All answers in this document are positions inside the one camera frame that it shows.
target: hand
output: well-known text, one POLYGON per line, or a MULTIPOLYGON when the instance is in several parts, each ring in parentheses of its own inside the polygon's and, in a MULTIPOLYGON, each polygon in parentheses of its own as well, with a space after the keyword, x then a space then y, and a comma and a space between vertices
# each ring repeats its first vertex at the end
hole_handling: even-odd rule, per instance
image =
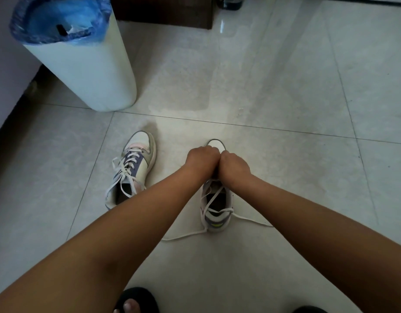
POLYGON ((250 167, 244 159, 229 151, 223 151, 219 160, 219 180, 231 191, 246 176, 251 175, 250 167))
POLYGON ((200 176, 202 181, 205 182, 212 176, 220 158, 221 154, 216 147, 202 146, 193 148, 187 154, 186 163, 183 167, 193 171, 196 176, 200 176))

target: wooden cabinet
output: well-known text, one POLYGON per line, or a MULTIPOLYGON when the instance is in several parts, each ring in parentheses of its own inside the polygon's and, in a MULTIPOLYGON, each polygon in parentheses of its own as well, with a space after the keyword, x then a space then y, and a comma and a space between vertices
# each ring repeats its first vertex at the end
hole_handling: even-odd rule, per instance
POLYGON ((215 0, 111 0, 118 20, 212 28, 215 0))

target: person's left hand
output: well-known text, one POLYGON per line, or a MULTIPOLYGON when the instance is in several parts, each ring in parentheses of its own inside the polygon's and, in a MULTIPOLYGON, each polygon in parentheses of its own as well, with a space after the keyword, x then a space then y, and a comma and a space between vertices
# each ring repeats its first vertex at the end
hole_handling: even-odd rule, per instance
POLYGON ((218 148, 202 146, 190 150, 183 166, 193 171, 203 181, 206 181, 212 176, 220 158, 221 154, 218 148))

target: tile grout line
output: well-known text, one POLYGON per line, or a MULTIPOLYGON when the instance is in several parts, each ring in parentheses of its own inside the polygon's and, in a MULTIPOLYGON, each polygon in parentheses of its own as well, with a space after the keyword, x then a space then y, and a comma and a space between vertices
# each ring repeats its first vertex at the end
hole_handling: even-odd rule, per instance
POLYGON ((85 188, 84 188, 84 190, 83 190, 83 194, 82 194, 82 196, 81 196, 80 202, 79 202, 79 204, 78 204, 78 206, 77 206, 76 214, 74 215, 74 218, 73 218, 73 220, 72 220, 72 222, 71 222, 70 230, 68 231, 67 237, 66 237, 66 239, 65 239, 66 242, 67 242, 67 240, 68 240, 68 237, 70 236, 71 229, 72 229, 72 225, 74 224, 74 221, 75 221, 75 219, 76 219, 76 216, 77 216, 77 213, 78 213, 78 209, 80 209, 81 202, 83 201, 84 194, 85 194, 85 192, 86 192, 86 189, 87 189, 87 186, 88 186, 88 184, 89 184, 90 178, 91 178, 91 176, 92 176, 93 170, 94 170, 94 168, 95 168, 95 166, 96 166, 97 159, 99 158, 100 151, 102 150, 103 143, 105 142, 106 135, 108 134, 109 127, 111 126, 112 119, 114 118, 114 114, 115 114, 115 113, 112 112, 111 120, 109 121, 109 125, 108 125, 108 127, 107 127, 107 129, 106 129, 105 135, 104 135, 104 137, 103 137, 103 141, 102 141, 101 144, 100 144, 99 152, 98 152, 98 154, 97 154, 97 156, 96 156, 95 163, 93 164, 93 167, 92 167, 92 171, 91 171, 90 174, 89 174, 89 179, 87 180, 87 183, 86 183, 86 186, 85 186, 85 188))
MULTIPOLYGON (((80 108, 83 110, 92 110, 91 108, 84 108, 81 106, 70 106, 70 105, 60 105, 60 104, 48 104, 48 103, 40 103, 42 105, 53 105, 53 106, 61 106, 67 108, 80 108)), ((125 114, 134 114, 134 115, 143 115, 143 116, 155 116, 161 118, 171 118, 174 120, 192 120, 195 122, 204 122, 204 123, 213 123, 213 124, 222 124, 222 125, 234 125, 234 126, 241 126, 241 127, 251 127, 251 128, 260 128, 260 129, 269 129, 272 131, 282 131, 282 132, 292 132, 292 133, 302 133, 302 134, 311 134, 311 135, 320 135, 320 136, 330 136, 330 137, 339 137, 339 138, 351 138, 361 141, 370 141, 370 142, 380 142, 380 143, 389 143, 389 144, 398 144, 401 145, 400 142, 390 142, 390 141, 379 141, 377 139, 368 139, 368 138, 358 138, 358 137, 350 137, 350 136, 340 136, 340 135, 330 135, 330 134, 322 134, 322 133, 311 133, 311 132, 301 132, 301 131, 292 131, 288 129, 281 129, 281 128, 271 128, 271 127, 261 127, 261 126, 251 126, 251 125, 242 125, 242 124, 234 124, 234 123, 223 123, 223 122, 213 122, 210 120, 194 120, 192 118, 175 118, 172 116, 164 116, 164 115, 154 115, 154 114, 144 114, 144 113, 135 113, 135 112, 126 112, 126 111, 112 111, 118 113, 125 113, 125 114)))
POLYGON ((372 190, 370 189, 369 179, 367 178, 366 167, 364 166, 363 156, 361 155, 360 144, 358 142, 359 138, 357 138, 356 131, 355 131, 355 128, 354 128, 353 118, 351 116, 350 108, 348 106, 347 96, 345 94, 345 89, 344 89, 344 85, 343 85, 343 82, 342 82, 341 73, 339 72, 338 61, 337 61, 337 57, 335 55, 335 50, 334 50, 334 45, 333 45, 333 42, 332 42, 332 39, 331 39, 331 34, 329 33, 328 22, 327 22, 327 18, 326 18, 326 15, 325 15, 324 5, 323 4, 322 4, 322 17, 324 19, 324 25, 325 25, 325 30, 327 31, 329 44, 331 45, 331 52, 332 52, 332 55, 334 57, 335 66, 337 67, 337 73, 338 73, 339 81, 341 83, 341 89, 342 89, 342 94, 344 96, 345 105, 347 106, 348 114, 350 116, 351 126, 353 127, 353 132, 354 132, 355 141, 356 141, 356 144, 357 144, 357 149, 358 149, 361 165, 363 167, 364 176, 366 178, 367 189, 369 190, 370 200, 372 202, 373 211, 374 211, 375 217, 376 217, 376 224, 379 225, 379 216, 378 216, 378 212, 377 212, 377 209, 376 209, 376 204, 375 204, 375 201, 373 200, 373 195, 372 195, 372 190))

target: person's right hand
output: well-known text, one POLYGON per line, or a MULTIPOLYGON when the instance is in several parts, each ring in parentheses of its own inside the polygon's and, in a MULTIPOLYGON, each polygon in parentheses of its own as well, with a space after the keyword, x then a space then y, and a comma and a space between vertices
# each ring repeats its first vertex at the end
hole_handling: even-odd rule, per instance
POLYGON ((244 159, 225 150, 221 153, 218 173, 219 180, 231 191, 234 191, 236 185, 250 175, 251 171, 244 159))

